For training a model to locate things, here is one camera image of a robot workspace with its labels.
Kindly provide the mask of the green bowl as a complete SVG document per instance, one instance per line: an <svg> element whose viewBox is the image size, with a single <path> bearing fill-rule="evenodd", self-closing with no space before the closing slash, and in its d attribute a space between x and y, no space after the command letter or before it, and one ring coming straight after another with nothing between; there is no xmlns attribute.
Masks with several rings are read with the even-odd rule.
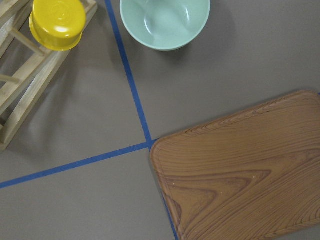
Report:
<svg viewBox="0 0 320 240"><path fill-rule="evenodd" d="M121 0L121 20L140 44L173 51L193 41L210 15L209 0Z"/></svg>

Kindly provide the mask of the wooden cutting board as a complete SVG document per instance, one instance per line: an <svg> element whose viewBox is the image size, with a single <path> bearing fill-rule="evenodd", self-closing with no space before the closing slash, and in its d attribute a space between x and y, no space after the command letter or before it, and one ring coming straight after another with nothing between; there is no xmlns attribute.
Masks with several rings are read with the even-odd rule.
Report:
<svg viewBox="0 0 320 240"><path fill-rule="evenodd" d="M301 90L159 139L180 240L272 240L320 222L320 96Z"/></svg>

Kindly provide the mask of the yellow cup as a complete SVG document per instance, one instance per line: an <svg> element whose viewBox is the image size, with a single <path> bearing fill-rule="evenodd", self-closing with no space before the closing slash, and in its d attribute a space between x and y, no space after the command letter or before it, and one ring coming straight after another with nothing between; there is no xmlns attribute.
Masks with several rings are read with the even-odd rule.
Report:
<svg viewBox="0 0 320 240"><path fill-rule="evenodd" d="M34 0L29 28L34 39L52 51L68 51L81 40L86 12L79 0Z"/></svg>

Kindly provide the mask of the wooden cup rack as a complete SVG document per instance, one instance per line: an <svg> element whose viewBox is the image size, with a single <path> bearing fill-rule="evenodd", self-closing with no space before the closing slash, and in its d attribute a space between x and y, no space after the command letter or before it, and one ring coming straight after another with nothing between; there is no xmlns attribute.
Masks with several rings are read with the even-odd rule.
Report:
<svg viewBox="0 0 320 240"><path fill-rule="evenodd" d="M3 151L17 134L23 122L39 100L70 50L50 50L33 37L29 18L34 0L2 0L0 2L0 54L4 55L13 40L19 41L33 54L14 75L0 76L0 113L18 100L16 107L0 125L0 149ZM95 15L94 0L80 0L86 14L85 28Z"/></svg>

